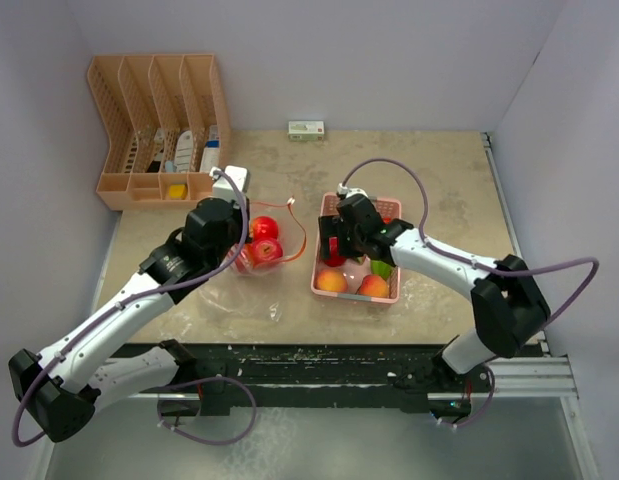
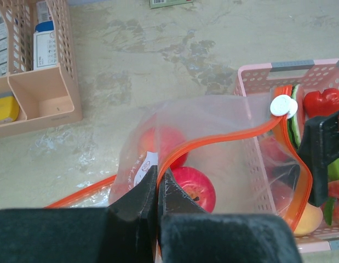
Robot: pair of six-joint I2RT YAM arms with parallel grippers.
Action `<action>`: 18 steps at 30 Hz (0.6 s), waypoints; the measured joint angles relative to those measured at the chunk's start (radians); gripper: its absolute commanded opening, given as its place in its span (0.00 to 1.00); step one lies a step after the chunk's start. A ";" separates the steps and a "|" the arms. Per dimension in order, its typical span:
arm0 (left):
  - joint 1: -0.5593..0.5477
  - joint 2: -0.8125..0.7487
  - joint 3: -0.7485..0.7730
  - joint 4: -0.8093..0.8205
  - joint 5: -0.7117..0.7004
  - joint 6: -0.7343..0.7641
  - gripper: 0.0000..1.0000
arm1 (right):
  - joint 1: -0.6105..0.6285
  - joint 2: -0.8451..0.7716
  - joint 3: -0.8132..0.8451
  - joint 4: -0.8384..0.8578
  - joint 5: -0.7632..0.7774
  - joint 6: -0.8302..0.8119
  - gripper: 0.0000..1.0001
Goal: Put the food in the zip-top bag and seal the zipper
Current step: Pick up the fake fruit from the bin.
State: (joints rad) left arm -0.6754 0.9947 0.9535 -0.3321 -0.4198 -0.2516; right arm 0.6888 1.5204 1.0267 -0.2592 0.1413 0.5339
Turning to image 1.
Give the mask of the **dark red round fruit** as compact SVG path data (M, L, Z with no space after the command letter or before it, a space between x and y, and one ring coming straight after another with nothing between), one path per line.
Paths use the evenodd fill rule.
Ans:
M338 239L331 237L328 242L328 255L323 262L329 267L340 267L346 262L346 258L339 254Z

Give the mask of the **red apple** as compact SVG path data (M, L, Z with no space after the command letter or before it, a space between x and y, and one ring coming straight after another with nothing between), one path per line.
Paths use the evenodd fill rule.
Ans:
M254 266L275 263L283 257L283 248L278 240L261 239L245 246L253 255Z
M250 236L254 241L279 238L278 222L270 216L258 216L250 222Z

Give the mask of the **clear orange-zipper top bag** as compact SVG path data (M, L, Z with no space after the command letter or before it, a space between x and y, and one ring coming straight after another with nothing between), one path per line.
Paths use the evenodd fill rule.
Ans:
M200 291L212 319L280 319L283 271L307 247L307 230L294 213L295 203L293 196L282 203L250 203L248 241L229 251L235 261Z

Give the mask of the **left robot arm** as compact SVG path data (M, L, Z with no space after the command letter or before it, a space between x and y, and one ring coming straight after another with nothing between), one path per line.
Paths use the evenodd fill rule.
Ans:
M178 305L234 263L249 236L245 195L206 198L155 248L121 290L82 324L34 353L8 362L19 402L11 441L62 442L107 406L148 389L183 392L206 383L195 359L175 340L135 357L114 353L138 330Z

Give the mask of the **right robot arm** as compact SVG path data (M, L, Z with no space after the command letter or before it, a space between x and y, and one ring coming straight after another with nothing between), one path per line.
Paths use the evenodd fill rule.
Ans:
M474 327L451 340L437 354L435 383L456 391L469 371L496 357L512 358L541 329L550 308L525 262L514 255L502 260L470 255L420 232L400 218L385 222L361 193L339 200L336 212L318 218L319 252L365 256L392 267L422 274L463 296L472 306Z

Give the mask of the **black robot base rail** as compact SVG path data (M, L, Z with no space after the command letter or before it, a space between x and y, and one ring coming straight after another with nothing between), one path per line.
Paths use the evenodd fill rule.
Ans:
M199 399L206 416L234 407L387 408L466 417L471 399L493 390L484 366L445 367L438 345L222 344L161 342L178 370L152 392Z

